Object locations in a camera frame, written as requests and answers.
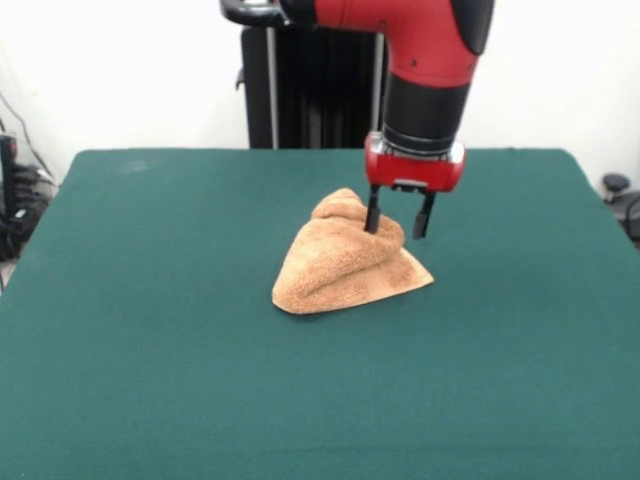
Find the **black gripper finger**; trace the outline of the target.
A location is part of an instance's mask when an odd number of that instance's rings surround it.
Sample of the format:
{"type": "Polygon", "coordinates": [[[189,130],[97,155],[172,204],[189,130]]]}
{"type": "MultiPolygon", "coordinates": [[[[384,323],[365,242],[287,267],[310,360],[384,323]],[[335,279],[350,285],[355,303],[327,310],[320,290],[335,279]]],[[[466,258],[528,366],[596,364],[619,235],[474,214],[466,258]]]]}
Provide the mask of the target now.
{"type": "Polygon", "coordinates": [[[430,222],[431,213],[435,204],[436,194],[432,192],[423,193],[423,201],[421,208],[416,215],[412,238],[414,240],[420,240],[426,237],[427,229],[430,222]]]}
{"type": "Polygon", "coordinates": [[[379,221],[381,215],[381,210],[379,207],[379,191],[379,185],[370,186],[367,214],[365,220],[365,231],[370,234],[376,234],[379,229],[379,221]]]}

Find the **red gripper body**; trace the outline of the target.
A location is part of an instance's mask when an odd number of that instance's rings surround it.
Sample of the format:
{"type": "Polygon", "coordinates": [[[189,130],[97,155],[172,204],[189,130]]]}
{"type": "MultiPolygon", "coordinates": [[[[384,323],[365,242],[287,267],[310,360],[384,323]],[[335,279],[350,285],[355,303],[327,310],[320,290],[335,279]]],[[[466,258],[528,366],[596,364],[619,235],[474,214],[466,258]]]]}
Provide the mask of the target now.
{"type": "Polygon", "coordinates": [[[450,192],[462,177],[466,157],[458,141],[442,155],[420,156],[394,149],[381,132],[370,132],[365,140],[365,173],[370,185],[450,192]]]}

